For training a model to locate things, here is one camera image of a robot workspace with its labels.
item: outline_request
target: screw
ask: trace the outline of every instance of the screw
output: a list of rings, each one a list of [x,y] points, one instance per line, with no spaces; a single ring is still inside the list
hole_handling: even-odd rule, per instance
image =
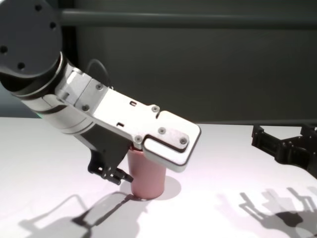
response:
[[[152,112],[157,113],[159,111],[159,107],[158,106],[153,106],[152,107]]]
[[[166,129],[165,129],[164,127],[160,127],[160,128],[158,129],[158,132],[163,135],[163,134],[165,134]]]
[[[96,88],[98,89],[98,90],[102,90],[102,88],[103,88],[103,85],[100,83],[100,84],[97,84],[96,85]]]
[[[182,145],[185,145],[187,143],[187,139],[186,138],[180,138],[179,142],[182,144]]]
[[[89,110],[89,106],[88,106],[88,105],[83,105],[83,106],[81,107],[81,109],[86,112],[86,111]]]
[[[136,137],[134,137],[135,142],[140,143],[142,141],[142,137],[137,135]]]

